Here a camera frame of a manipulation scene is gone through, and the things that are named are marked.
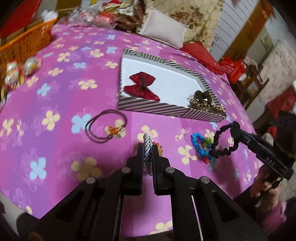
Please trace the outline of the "person right hand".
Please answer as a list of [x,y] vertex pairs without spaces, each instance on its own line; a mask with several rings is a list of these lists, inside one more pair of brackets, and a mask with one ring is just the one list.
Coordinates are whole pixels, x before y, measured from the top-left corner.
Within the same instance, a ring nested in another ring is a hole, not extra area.
[[260,198],[260,209],[262,212],[269,212],[276,208],[280,200],[280,187],[272,189],[273,184],[266,181],[268,176],[267,166],[262,165],[254,178],[254,182],[250,189],[250,196]]

